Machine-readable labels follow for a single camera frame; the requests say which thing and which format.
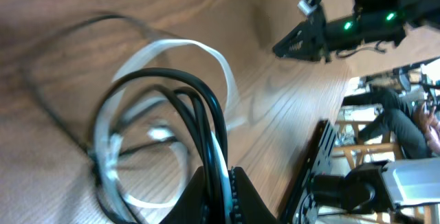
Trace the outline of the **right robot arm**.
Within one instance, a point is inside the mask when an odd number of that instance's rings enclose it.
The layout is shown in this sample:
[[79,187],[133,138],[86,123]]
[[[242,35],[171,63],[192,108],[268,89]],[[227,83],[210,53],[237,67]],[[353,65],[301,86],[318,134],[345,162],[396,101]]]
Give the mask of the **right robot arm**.
[[273,46],[277,57],[329,63],[332,56],[348,58],[371,43],[377,53],[383,52],[383,42],[398,46],[406,37],[405,25],[439,28],[439,0],[354,0],[352,14],[332,21],[321,2],[298,2],[306,19]]

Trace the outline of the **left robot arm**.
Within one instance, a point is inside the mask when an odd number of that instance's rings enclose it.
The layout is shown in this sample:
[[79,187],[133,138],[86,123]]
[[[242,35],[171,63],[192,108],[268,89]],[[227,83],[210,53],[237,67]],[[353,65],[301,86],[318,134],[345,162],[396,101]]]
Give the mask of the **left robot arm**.
[[322,206],[371,214],[439,202],[438,159],[377,161],[346,176],[330,175],[327,155],[308,157],[279,217],[271,214],[245,171],[223,157],[196,171],[163,223],[313,223]]

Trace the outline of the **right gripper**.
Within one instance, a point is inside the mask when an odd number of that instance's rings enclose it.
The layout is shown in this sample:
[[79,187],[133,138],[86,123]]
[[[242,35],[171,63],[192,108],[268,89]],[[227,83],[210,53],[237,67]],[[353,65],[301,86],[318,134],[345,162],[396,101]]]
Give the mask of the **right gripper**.
[[279,58],[294,58],[309,62],[319,62],[324,59],[326,63],[330,63],[331,57],[325,38],[326,24],[324,10],[319,5],[315,12],[300,24],[301,28],[293,29],[277,42],[272,52]]

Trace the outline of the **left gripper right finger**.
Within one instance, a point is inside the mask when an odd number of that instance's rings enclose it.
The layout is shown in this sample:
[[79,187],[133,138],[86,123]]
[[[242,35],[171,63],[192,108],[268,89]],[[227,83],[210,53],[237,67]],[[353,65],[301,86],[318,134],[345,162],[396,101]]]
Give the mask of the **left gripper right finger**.
[[265,206],[252,182],[241,167],[231,168],[231,220],[234,224],[277,224],[274,215]]

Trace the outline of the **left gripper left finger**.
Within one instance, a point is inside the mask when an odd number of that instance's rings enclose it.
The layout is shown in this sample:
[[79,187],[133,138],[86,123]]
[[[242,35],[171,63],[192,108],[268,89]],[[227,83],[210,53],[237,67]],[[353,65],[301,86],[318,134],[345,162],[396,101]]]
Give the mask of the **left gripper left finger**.
[[168,213],[168,224],[206,223],[208,207],[206,207],[205,193],[204,169],[198,167],[175,206]]

